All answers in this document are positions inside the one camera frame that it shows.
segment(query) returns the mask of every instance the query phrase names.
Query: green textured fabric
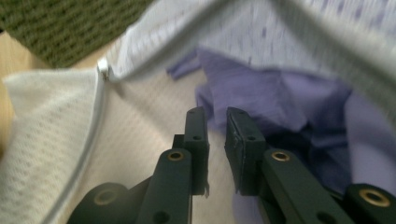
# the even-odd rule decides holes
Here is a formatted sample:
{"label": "green textured fabric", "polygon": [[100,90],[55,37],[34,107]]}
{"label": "green textured fabric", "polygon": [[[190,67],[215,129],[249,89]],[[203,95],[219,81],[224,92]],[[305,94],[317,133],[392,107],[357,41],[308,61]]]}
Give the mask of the green textured fabric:
{"label": "green textured fabric", "polygon": [[153,0],[2,0],[0,27],[52,67],[122,34]]}

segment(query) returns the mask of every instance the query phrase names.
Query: purple cloth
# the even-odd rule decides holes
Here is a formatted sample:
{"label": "purple cloth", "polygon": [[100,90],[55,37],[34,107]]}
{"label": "purple cloth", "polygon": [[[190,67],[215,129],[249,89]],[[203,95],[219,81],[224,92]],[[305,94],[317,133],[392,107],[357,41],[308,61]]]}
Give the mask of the purple cloth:
{"label": "purple cloth", "polygon": [[[380,111],[348,86],[303,72],[254,70],[205,49],[193,55],[168,73],[177,79],[204,69],[207,83],[195,91],[209,128],[225,133],[227,107],[241,108],[272,147],[291,150],[324,186],[342,193],[353,180],[396,195],[395,134]],[[234,207],[238,219],[258,216]]]}

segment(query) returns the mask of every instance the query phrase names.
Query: table surface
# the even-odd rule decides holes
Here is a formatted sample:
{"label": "table surface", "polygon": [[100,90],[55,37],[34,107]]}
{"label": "table surface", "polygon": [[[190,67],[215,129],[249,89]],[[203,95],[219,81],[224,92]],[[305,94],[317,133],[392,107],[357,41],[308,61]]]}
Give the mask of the table surface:
{"label": "table surface", "polygon": [[[95,67],[97,60],[106,53],[113,42],[101,47],[72,67]],[[0,34],[0,79],[16,72],[43,68],[49,67],[37,59],[35,55],[17,40],[9,36],[7,32]],[[7,90],[3,82],[0,82],[0,159],[7,148],[13,116],[14,112],[7,95]]]}

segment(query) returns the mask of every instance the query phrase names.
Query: wooden surface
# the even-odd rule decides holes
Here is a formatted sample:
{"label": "wooden surface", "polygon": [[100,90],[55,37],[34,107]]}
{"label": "wooden surface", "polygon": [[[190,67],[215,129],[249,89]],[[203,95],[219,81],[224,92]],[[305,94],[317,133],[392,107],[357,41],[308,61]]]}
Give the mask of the wooden surface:
{"label": "wooden surface", "polygon": [[[106,53],[111,44],[105,45],[72,67],[95,67],[97,60]],[[38,68],[49,67],[37,59],[36,56],[30,53],[18,41],[12,39],[6,32],[0,34],[0,78],[16,72]],[[14,112],[7,95],[7,90],[3,82],[0,82],[0,158],[2,158],[3,152],[7,148],[13,115]]]}

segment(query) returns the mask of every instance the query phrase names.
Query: white fabric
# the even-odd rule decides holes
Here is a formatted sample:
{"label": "white fabric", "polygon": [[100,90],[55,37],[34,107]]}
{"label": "white fabric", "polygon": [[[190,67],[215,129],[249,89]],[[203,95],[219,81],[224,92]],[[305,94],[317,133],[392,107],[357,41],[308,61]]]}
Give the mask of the white fabric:
{"label": "white fabric", "polygon": [[[198,42],[253,66],[340,76],[395,125],[395,2],[157,1],[106,55],[112,81],[155,76],[107,83],[101,109],[94,70],[9,77],[16,119],[0,164],[0,223],[65,223],[91,188],[105,182],[131,188],[152,175],[173,135],[183,133],[195,86],[205,82],[202,73],[174,82],[163,69]],[[232,224],[224,136],[210,132],[209,141],[211,192],[193,199],[193,223]]]}

